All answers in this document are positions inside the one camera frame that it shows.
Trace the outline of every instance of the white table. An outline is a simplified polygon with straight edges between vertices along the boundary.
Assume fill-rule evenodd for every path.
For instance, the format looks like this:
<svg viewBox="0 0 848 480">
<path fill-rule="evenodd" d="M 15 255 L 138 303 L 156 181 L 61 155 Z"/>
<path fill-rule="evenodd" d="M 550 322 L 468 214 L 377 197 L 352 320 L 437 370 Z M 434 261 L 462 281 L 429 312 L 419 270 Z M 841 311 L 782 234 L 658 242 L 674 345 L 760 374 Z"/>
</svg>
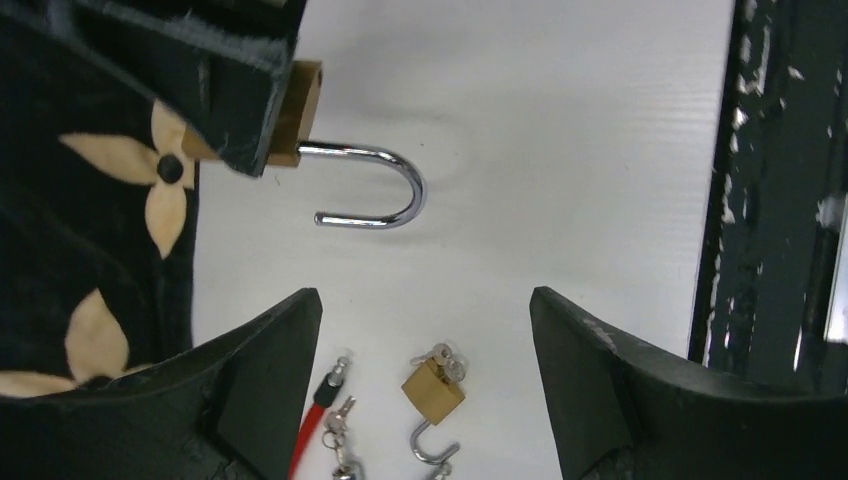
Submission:
<svg viewBox="0 0 848 480">
<path fill-rule="evenodd" d="M 318 228 L 409 190 L 377 166 L 305 159 L 250 180 L 201 170 L 195 337 L 304 286 L 324 317 L 312 387 L 349 348 L 355 451 L 372 480 L 423 478 L 400 390 L 450 339 L 468 399 L 422 443 L 451 478 L 560 478 L 528 302 L 549 285 L 686 351 L 732 2 L 310 0 L 298 57 L 324 61 L 313 138 L 395 150 L 430 186 L 393 231 Z M 300 479 L 330 478 L 313 444 Z"/>
</svg>

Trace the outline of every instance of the brass padlock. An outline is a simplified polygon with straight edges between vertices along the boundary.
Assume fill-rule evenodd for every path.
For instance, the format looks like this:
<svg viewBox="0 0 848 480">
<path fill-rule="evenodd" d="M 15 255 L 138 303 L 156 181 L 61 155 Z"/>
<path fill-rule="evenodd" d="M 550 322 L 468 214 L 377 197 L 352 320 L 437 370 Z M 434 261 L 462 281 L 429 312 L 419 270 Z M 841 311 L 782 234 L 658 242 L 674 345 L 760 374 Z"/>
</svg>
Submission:
<svg viewBox="0 0 848 480">
<path fill-rule="evenodd" d="M 444 366 L 428 358 L 403 384 L 412 405 L 432 425 L 438 425 L 465 400 L 465 392 L 445 374 Z"/>
</svg>

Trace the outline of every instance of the beige flower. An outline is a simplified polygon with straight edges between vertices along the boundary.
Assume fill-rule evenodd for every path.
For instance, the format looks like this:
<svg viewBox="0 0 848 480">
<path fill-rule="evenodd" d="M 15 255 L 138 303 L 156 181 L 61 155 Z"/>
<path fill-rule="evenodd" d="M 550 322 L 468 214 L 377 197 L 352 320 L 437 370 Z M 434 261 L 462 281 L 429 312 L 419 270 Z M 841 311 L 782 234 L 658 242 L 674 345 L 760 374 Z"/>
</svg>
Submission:
<svg viewBox="0 0 848 480">
<path fill-rule="evenodd" d="M 71 314 L 65 352 L 73 378 L 36 372 L 0 372 L 0 395 L 27 398 L 73 390 L 95 377 L 118 378 L 147 368 L 125 370 L 129 342 L 99 289 L 88 294 Z"/>
<path fill-rule="evenodd" d="M 182 150 L 186 124 L 161 102 L 153 104 L 150 130 L 156 151 L 123 135 L 70 133 L 59 141 L 101 172 L 134 185 L 152 185 L 144 218 L 150 238 L 167 257 L 186 220 L 185 188 L 194 188 L 194 161 Z"/>
</svg>

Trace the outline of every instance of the black cloth with flowers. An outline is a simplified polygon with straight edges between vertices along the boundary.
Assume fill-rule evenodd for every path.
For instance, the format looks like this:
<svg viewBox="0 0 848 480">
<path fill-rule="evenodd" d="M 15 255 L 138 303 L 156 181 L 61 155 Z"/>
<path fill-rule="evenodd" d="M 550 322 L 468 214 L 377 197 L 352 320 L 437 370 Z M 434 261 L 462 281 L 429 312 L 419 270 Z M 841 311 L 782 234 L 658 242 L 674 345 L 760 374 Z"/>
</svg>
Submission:
<svg viewBox="0 0 848 480">
<path fill-rule="evenodd" d="M 7 26 L 0 395 L 93 388 L 191 347 L 195 162 L 161 102 Z"/>
</svg>

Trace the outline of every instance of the white tabletop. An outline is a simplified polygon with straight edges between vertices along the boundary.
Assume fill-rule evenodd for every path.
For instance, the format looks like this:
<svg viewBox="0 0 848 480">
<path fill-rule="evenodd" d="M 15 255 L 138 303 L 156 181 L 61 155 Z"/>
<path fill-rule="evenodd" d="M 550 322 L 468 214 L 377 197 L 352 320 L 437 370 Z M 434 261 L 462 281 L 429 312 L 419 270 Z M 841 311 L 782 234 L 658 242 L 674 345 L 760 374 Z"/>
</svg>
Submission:
<svg viewBox="0 0 848 480">
<path fill-rule="evenodd" d="M 379 166 L 304 159 L 250 180 L 201 169 L 198 342 L 317 287 L 312 389 L 355 354 L 353 446 L 372 480 L 423 478 L 409 359 L 449 339 L 467 400 L 422 437 L 465 480 L 556 479 L 528 302 L 549 285 L 685 354 L 731 0 L 310 0 L 297 56 L 324 62 L 313 138 L 379 145 L 422 170 L 422 214 L 390 231 L 318 228 L 319 209 L 387 213 Z M 301 480 L 330 478 L 312 445 Z"/>
</svg>

